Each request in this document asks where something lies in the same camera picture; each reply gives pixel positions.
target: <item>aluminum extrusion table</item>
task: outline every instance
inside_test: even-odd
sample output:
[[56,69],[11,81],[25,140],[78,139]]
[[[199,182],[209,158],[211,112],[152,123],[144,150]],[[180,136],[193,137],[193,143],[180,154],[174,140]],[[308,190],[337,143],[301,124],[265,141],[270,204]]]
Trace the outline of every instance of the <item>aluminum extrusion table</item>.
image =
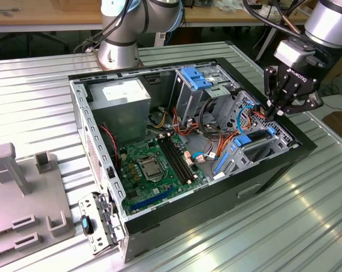
[[[258,89],[262,71],[224,42],[140,50],[145,65],[225,57]],[[311,113],[291,117],[317,145],[271,189],[124,265],[93,258],[77,201],[96,190],[75,126],[67,75],[99,71],[92,54],[0,61],[0,143],[17,158],[58,157],[76,234],[0,271],[342,271],[342,140]]]

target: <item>red cable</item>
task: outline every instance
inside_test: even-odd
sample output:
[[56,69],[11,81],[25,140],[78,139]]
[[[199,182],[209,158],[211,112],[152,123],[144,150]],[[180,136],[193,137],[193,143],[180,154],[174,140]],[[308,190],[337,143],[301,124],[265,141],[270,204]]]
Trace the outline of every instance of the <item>red cable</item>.
[[114,145],[114,152],[115,152],[115,167],[118,167],[118,153],[117,153],[117,148],[116,148],[116,143],[114,140],[113,135],[104,127],[104,126],[100,126],[106,133],[108,133],[108,135],[110,136],[110,138],[112,139],[113,145]]
[[253,112],[254,114],[258,115],[260,118],[266,118],[264,115],[262,115],[260,112]]

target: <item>metal bracket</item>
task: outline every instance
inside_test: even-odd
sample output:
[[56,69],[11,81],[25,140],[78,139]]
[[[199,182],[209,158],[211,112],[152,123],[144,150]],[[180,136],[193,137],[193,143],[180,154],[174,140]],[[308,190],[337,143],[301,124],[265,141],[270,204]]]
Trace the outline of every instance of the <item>metal bracket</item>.
[[119,216],[113,213],[107,197],[106,194],[91,193],[79,200],[82,227],[94,256],[116,247],[125,237]]

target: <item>motherboard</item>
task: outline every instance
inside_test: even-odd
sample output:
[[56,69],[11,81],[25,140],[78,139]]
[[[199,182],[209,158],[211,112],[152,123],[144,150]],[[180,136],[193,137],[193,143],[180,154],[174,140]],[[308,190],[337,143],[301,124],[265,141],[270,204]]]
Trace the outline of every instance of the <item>motherboard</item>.
[[128,215],[208,183],[177,134],[123,146],[120,154],[122,206]]

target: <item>label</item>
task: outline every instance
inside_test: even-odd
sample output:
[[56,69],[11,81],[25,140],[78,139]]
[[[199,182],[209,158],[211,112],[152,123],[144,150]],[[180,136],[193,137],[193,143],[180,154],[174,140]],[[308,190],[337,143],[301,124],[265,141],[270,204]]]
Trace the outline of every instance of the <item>label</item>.
[[223,172],[220,172],[219,174],[217,174],[216,176],[214,176],[214,180],[219,179],[220,177],[225,176],[225,174]]
[[108,101],[129,97],[134,101],[137,100],[137,97],[140,99],[144,97],[144,90],[136,80],[128,80],[118,83],[119,84],[117,85],[103,88],[104,95]]

